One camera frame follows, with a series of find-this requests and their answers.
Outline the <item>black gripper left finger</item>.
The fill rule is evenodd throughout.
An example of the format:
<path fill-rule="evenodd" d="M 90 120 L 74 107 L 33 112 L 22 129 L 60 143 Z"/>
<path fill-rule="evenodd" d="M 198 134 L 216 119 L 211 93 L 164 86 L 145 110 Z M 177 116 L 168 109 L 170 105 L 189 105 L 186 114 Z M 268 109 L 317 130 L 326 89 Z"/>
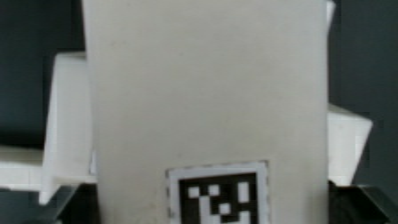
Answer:
<path fill-rule="evenodd" d="M 95 185 L 63 186 L 49 199 L 44 211 L 22 224 L 99 224 Z"/>

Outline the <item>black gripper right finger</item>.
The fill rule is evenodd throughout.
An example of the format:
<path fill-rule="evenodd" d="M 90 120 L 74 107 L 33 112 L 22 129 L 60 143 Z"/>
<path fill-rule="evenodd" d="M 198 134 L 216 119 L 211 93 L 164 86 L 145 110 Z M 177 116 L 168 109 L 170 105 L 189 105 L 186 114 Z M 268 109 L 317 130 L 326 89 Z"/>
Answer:
<path fill-rule="evenodd" d="M 328 182 L 328 224 L 398 224 L 398 205 L 374 186 Z"/>

